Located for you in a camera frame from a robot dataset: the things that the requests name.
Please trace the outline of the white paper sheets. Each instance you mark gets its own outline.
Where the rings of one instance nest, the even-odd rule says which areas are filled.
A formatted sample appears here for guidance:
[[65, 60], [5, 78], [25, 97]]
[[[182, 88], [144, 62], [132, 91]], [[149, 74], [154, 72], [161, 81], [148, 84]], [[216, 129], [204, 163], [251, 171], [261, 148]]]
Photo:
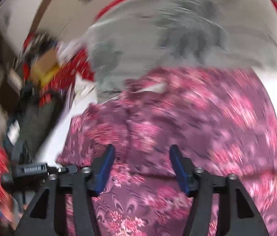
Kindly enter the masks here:
[[65, 116], [82, 114], [91, 104], [97, 104], [96, 83], [91, 80], [83, 79], [77, 73], [75, 81], [70, 85], [67, 91], [63, 114]]

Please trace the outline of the dark green padded jacket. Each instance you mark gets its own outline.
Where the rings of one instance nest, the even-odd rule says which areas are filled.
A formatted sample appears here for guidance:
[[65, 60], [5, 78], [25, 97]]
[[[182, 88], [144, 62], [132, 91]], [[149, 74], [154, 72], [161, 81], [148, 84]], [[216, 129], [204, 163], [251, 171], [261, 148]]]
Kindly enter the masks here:
[[14, 164], [33, 162], [64, 108], [64, 98], [59, 92], [49, 90], [39, 95], [33, 91], [30, 84], [23, 88], [14, 117], [19, 123], [19, 137], [6, 150]]

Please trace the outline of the grey floral pillow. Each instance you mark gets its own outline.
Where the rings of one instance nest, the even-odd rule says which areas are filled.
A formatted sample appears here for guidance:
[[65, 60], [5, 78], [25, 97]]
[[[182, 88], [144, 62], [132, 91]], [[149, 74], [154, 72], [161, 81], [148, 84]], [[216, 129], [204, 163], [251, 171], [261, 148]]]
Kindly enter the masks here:
[[277, 72], [271, 0], [119, 0], [85, 33], [102, 100], [157, 67]]

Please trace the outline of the cardboard box with yellow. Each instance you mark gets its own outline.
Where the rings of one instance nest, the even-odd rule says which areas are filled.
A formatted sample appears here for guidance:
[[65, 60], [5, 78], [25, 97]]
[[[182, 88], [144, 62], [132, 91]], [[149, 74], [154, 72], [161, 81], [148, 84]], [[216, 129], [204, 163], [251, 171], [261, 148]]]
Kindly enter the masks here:
[[49, 49], [31, 66], [30, 80], [35, 86], [45, 87], [59, 70], [56, 49]]

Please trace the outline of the red patterned blanket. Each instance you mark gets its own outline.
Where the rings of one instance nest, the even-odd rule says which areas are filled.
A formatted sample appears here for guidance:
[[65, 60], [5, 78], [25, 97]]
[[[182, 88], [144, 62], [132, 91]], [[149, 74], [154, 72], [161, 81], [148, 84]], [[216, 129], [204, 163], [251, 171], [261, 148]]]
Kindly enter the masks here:
[[[277, 0], [271, 0], [271, 2], [277, 11]], [[91, 2], [89, 10], [96, 11], [97, 14], [95, 16], [88, 16], [90, 26], [94, 23], [100, 11], [106, 7], [99, 9], [97, 2]], [[77, 73], [84, 79], [95, 81], [94, 72], [91, 69], [86, 49], [85, 34], [68, 43], [64, 43], [56, 40], [46, 32], [30, 35], [24, 43], [23, 71], [25, 79], [30, 79], [31, 66], [34, 64], [35, 60], [52, 48], [56, 49], [60, 70], [45, 87], [41, 87], [43, 91], [49, 89], [65, 91], [75, 81], [75, 75]]]

